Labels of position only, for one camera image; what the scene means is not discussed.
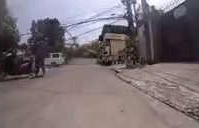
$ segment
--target concrete curb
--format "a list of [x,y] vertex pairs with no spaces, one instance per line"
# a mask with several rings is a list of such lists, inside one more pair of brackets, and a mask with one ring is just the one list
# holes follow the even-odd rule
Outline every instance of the concrete curb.
[[199,121],[199,107],[191,107],[191,106],[185,106],[185,104],[178,104],[177,102],[173,102],[171,99],[164,98],[160,96],[159,94],[154,93],[154,91],[150,91],[149,89],[145,89],[143,85],[140,84],[147,84],[144,81],[136,81],[128,76],[125,76],[120,70],[115,70],[117,73],[115,74],[120,80],[130,84],[132,87],[142,91],[143,93],[153,97],[154,99],[174,108],[175,110],[192,117],[193,119],[196,119]]

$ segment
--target sky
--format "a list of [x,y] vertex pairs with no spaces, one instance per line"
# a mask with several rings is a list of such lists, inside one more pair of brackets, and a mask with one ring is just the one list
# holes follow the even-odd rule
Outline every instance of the sky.
[[[10,13],[17,18],[17,26],[21,34],[30,32],[32,20],[37,20],[45,17],[58,18],[61,24],[70,24],[82,21],[90,16],[93,16],[106,8],[120,4],[121,0],[7,0],[7,5]],[[169,0],[148,0],[151,5],[161,6]],[[111,14],[120,15],[125,13],[125,8],[114,9],[111,13],[103,17],[110,17]],[[69,18],[76,15],[81,15],[76,18]],[[112,21],[102,21],[95,24],[89,23],[85,27],[70,30],[70,33],[75,36],[86,31],[98,28]],[[126,25],[127,22],[122,20],[115,24]],[[101,30],[80,36],[78,42],[80,44],[88,43],[89,41],[98,38]],[[21,43],[25,43],[29,36],[21,38]]]

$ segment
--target pavement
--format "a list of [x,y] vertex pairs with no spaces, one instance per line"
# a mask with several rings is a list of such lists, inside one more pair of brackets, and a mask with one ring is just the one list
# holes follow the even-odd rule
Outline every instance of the pavement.
[[0,82],[0,128],[199,128],[92,59]]
[[116,73],[133,87],[199,120],[199,64],[156,64],[142,69],[116,69]]

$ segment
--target concrete road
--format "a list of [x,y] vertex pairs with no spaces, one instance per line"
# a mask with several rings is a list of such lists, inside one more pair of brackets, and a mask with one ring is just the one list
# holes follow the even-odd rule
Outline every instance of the concrete road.
[[92,60],[0,83],[0,128],[199,128]]

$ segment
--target van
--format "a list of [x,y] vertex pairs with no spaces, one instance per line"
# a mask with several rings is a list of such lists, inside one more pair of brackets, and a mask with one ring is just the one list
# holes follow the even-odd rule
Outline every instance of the van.
[[59,66],[65,63],[65,57],[63,53],[49,53],[48,57],[45,58],[45,65]]

